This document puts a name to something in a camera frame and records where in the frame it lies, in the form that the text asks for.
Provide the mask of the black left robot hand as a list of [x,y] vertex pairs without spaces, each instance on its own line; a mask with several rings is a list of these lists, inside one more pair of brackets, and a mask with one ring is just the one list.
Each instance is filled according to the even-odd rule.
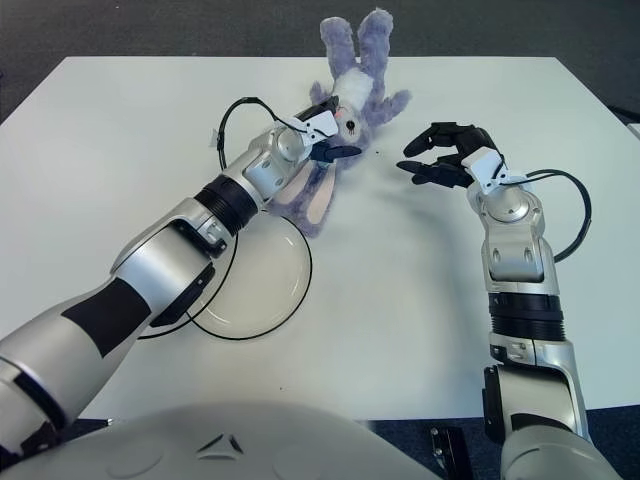
[[310,148],[310,160],[333,163],[337,159],[362,153],[357,146],[338,145],[332,140],[339,133],[336,119],[338,106],[339,97],[331,96],[294,116],[293,128],[302,136],[303,144]]

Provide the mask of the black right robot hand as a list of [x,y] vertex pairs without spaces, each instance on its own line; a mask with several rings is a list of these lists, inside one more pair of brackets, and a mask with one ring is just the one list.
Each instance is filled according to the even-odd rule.
[[[456,152],[440,156],[432,164],[413,160],[413,157],[436,147],[454,147]],[[497,150],[483,128],[473,124],[433,122],[404,148],[405,160],[397,162],[396,166],[411,173],[411,181],[415,185],[432,183],[448,188],[467,188],[473,183],[473,178],[465,171],[462,161],[483,147]]]

